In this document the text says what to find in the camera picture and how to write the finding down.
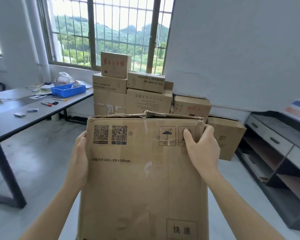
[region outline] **cabinet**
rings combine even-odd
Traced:
[[[236,155],[288,228],[300,231],[300,123],[277,112],[252,113]]]

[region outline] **qr code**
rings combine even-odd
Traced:
[[[107,141],[109,133],[109,125],[95,125],[93,132],[94,141]]]
[[[126,125],[113,125],[112,141],[127,141],[127,128]]]

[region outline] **concrete floor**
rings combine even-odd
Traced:
[[[14,135],[2,147],[28,202],[18,210],[0,205],[0,239],[14,240],[49,204],[63,184],[76,137],[86,126],[64,121],[43,121]],[[239,159],[219,162],[220,172],[237,192],[286,239],[300,240],[300,231],[286,227]],[[10,195],[0,175],[0,193]],[[77,197],[60,239],[76,238],[79,209]],[[235,239],[212,193],[209,191],[210,239]]]

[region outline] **drawer handle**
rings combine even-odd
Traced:
[[[251,123],[254,127],[258,128],[259,126],[256,125],[254,122]]]
[[[276,143],[276,144],[280,144],[280,141],[277,141],[275,138],[273,138],[273,137],[270,137],[270,140],[271,141],[273,141],[274,143]]]

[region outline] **white pipe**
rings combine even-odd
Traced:
[[[27,15],[30,21],[30,29],[34,40],[37,65],[39,67],[40,80],[41,82],[50,82],[51,73],[48,63],[48,56],[46,47],[44,44],[44,35],[41,28],[40,16],[38,11],[37,0],[24,0]]]

